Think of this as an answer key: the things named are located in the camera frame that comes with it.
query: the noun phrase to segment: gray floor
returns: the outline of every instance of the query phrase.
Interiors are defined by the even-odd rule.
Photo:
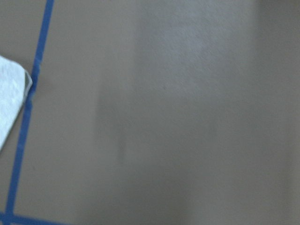
[[[44,3],[0,1],[0,54],[28,70]],[[15,212],[300,224],[299,41],[297,0],[56,1]]]

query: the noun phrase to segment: white paper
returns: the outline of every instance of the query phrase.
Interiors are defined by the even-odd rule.
[[[31,78],[22,66],[0,56],[0,150],[31,84]]]

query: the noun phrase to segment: white object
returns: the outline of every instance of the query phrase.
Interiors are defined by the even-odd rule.
[[[0,150],[31,85],[31,77],[21,65],[0,56]]]

